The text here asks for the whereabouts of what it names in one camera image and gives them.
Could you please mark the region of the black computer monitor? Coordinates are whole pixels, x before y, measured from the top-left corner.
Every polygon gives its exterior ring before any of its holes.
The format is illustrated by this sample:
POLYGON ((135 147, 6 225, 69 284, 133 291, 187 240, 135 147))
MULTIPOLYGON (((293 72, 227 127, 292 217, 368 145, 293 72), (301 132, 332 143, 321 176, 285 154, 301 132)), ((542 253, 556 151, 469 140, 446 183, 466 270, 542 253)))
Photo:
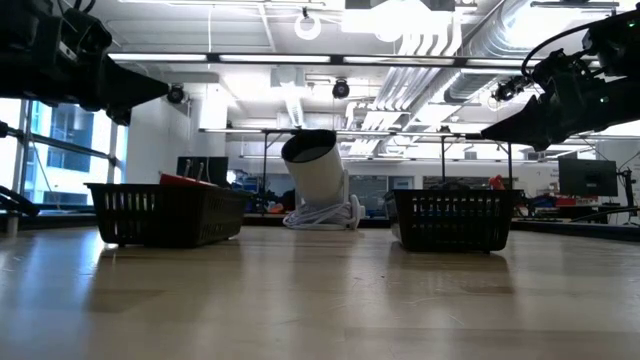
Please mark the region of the black computer monitor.
POLYGON ((558 161, 559 192, 571 196, 617 196, 614 161, 561 158, 558 161))

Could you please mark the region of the overhead light bar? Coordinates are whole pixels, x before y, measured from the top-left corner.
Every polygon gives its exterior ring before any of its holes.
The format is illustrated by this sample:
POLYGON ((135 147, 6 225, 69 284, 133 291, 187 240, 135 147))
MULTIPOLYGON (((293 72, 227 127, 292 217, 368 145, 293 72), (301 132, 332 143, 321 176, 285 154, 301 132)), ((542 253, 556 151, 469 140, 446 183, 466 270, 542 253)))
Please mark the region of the overhead light bar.
POLYGON ((281 53, 110 53, 116 62, 240 64, 240 65, 330 65, 372 67, 428 67, 519 70, 523 63, 517 58, 482 58, 455 56, 399 56, 399 55, 317 55, 281 53))

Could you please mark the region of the black background table frame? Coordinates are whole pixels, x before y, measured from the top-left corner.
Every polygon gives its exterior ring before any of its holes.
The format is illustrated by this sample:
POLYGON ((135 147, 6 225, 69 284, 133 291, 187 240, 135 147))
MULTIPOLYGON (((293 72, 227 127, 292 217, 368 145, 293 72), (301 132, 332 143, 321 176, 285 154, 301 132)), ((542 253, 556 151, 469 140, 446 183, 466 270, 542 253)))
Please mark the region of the black background table frame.
POLYGON ((478 134, 446 134, 427 133, 426 145, 436 145, 435 151, 429 148, 429 153, 424 156, 412 156, 411 154, 383 154, 374 151, 372 154, 349 155, 341 153, 341 159, 346 167, 352 171, 357 166, 370 164, 377 167, 400 166, 408 176, 436 176, 441 181, 446 177, 454 176, 479 176, 484 171, 487 177, 502 175, 508 182, 507 188, 512 188, 515 180, 514 149, 510 144, 497 143, 498 150, 506 155, 505 159, 458 159, 452 154, 453 146, 458 145, 458 140, 479 140, 478 134))

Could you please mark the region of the black box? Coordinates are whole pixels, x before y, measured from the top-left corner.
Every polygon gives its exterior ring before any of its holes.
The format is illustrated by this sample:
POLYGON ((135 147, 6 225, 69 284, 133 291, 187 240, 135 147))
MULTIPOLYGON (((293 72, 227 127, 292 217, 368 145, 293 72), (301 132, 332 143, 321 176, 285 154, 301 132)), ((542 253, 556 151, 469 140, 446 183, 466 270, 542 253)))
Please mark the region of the black box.
POLYGON ((176 173, 201 182, 229 188, 227 157, 186 157, 177 160, 176 173))

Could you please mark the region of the blue background robot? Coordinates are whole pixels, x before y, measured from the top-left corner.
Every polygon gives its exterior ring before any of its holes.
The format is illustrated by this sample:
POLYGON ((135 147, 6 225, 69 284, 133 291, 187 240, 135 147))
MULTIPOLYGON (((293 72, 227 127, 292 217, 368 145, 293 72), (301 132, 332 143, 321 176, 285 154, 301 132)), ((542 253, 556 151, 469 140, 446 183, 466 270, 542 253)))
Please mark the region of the blue background robot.
POLYGON ((286 214, 296 207, 296 191, 288 174, 248 173, 233 170, 228 173, 233 190, 250 194, 245 212, 251 214, 286 214))

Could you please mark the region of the red block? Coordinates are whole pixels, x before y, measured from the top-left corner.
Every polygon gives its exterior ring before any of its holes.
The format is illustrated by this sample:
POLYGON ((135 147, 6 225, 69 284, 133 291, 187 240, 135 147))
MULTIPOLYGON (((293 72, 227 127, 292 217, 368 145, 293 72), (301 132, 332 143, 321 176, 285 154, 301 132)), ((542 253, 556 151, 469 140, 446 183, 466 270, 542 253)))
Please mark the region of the red block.
POLYGON ((205 187, 216 187, 216 184, 212 184, 209 182, 203 182, 199 180, 195 180, 189 177, 170 175, 166 173, 162 173, 160 175, 159 180, 160 185, 171 185, 171 186, 205 186, 205 187))

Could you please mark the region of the black ceiling device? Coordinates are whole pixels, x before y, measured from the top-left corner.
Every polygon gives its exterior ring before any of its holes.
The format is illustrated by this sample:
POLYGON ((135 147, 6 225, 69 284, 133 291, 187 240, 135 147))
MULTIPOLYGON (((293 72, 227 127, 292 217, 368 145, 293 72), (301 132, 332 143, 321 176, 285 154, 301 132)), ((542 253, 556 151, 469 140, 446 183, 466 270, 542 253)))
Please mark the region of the black ceiling device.
POLYGON ((506 102, 522 93, 531 85, 529 77, 518 75, 510 77, 507 81, 499 82, 491 97, 497 102, 506 102))

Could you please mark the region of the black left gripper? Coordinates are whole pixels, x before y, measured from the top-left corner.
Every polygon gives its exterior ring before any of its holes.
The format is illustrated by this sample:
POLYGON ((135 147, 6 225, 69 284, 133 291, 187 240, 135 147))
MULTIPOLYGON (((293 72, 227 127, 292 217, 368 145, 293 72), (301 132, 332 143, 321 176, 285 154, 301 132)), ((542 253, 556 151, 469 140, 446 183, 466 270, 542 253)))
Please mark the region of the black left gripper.
POLYGON ((116 64, 106 54, 63 67, 52 85, 51 104, 75 104, 104 111, 116 124, 129 126, 133 107, 165 96, 169 85, 116 64))

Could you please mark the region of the black mesh basket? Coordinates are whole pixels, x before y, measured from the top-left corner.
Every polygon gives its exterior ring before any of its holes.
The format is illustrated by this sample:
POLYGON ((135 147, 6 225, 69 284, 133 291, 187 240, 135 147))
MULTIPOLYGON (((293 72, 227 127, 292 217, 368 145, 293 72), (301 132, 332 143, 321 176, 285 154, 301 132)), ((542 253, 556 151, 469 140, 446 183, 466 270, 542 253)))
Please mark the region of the black mesh basket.
POLYGON ((118 246, 195 248, 240 232, 250 195, 207 185, 99 184, 91 192, 101 238, 118 246))
POLYGON ((483 252, 506 247, 520 190, 391 190, 393 235, 413 252, 483 252))

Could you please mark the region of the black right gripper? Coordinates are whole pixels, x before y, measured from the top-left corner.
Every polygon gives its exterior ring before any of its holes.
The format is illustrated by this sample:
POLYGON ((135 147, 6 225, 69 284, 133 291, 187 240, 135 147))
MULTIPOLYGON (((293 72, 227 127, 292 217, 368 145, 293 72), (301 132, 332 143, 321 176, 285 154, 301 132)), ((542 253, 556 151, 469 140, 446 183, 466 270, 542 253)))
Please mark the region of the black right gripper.
POLYGON ((481 131, 484 139, 532 146, 537 151, 572 135, 640 120, 640 80, 630 77, 576 85, 532 96, 518 113, 481 131))

